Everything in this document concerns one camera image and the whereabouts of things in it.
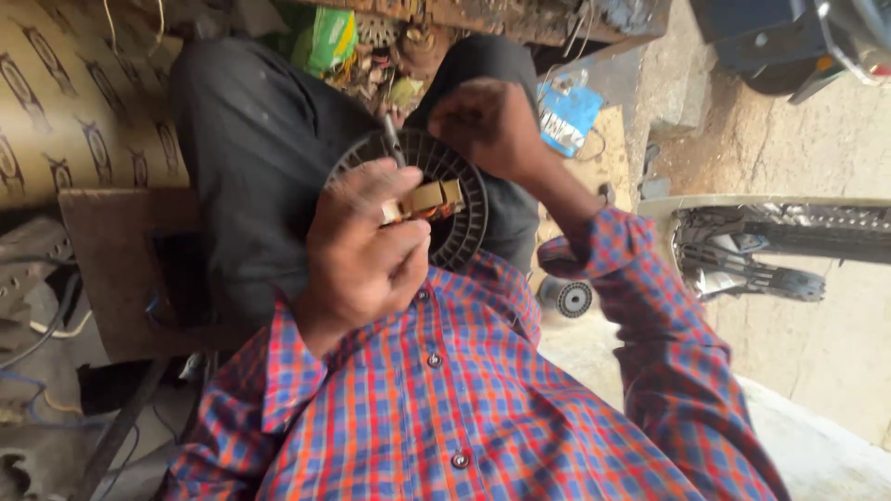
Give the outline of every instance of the red and blue checkered shirt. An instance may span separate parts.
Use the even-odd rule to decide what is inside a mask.
[[[604,209],[590,230],[539,262],[621,324],[624,414],[537,353],[534,293],[481,251],[324,360],[278,304],[209,385],[167,499],[787,499],[651,222]]]

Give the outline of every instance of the scrap metal pile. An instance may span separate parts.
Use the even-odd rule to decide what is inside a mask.
[[[454,29],[360,13],[356,32],[355,51],[325,81],[371,112],[383,105],[406,114],[417,107],[449,46],[461,35]]]

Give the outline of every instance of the rubber tire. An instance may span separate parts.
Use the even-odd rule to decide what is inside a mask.
[[[794,94],[817,69],[818,58],[771,64],[756,77],[740,75],[748,88],[764,95]]]

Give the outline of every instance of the man's right hand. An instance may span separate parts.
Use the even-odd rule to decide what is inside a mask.
[[[485,172],[525,185],[559,161],[536,120],[522,86],[475,78],[437,103],[428,129]]]
[[[364,163],[326,186],[307,235],[309,283],[295,300],[300,335],[314,357],[349,331],[408,307],[427,277],[430,224],[381,228],[382,205],[421,182],[392,159]]]

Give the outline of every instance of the white wire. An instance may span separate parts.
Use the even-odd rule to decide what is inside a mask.
[[[86,325],[86,321],[90,319],[90,316],[93,315],[93,310],[89,310],[84,315],[84,319],[80,321],[78,327],[73,331],[56,331],[53,333],[53,339],[68,339],[73,338],[74,336],[80,334],[81,331],[84,330],[84,325]],[[46,330],[49,329],[46,325],[40,324],[39,322],[35,322],[31,320],[31,328],[37,331],[38,333],[45,334]]]
[[[594,22],[594,9],[592,7],[589,12],[589,17],[588,17],[588,28],[584,31],[584,40],[582,41],[582,46],[578,47],[578,53],[576,54],[576,57],[572,58],[568,62],[558,62],[557,64],[552,64],[551,67],[548,68],[548,72],[544,74],[544,80],[542,80],[542,86],[541,86],[541,88],[538,89],[538,96],[535,99],[537,102],[540,103],[542,101],[542,95],[544,94],[544,86],[546,86],[548,83],[548,77],[551,75],[551,71],[553,71],[554,68],[557,68],[559,66],[564,66],[564,65],[570,64],[571,62],[578,61],[578,58],[582,57],[582,52],[584,51],[584,47],[586,45],[588,45],[588,37],[591,35],[591,25],[593,24],[593,22]],[[576,42],[576,40],[573,38],[572,41],[569,43],[569,46],[571,47],[572,44],[574,44],[575,42]]]
[[[109,20],[109,28],[111,28],[111,51],[118,55],[118,34],[114,30],[114,20],[111,18],[111,10],[109,10],[109,0],[102,0],[102,5],[105,6],[105,17]],[[149,52],[145,54],[145,59],[150,58],[155,51],[161,47],[161,41],[164,39],[164,4],[163,0],[158,0],[158,15],[160,16],[160,26],[158,27],[158,33],[155,35],[155,45],[149,49]]]

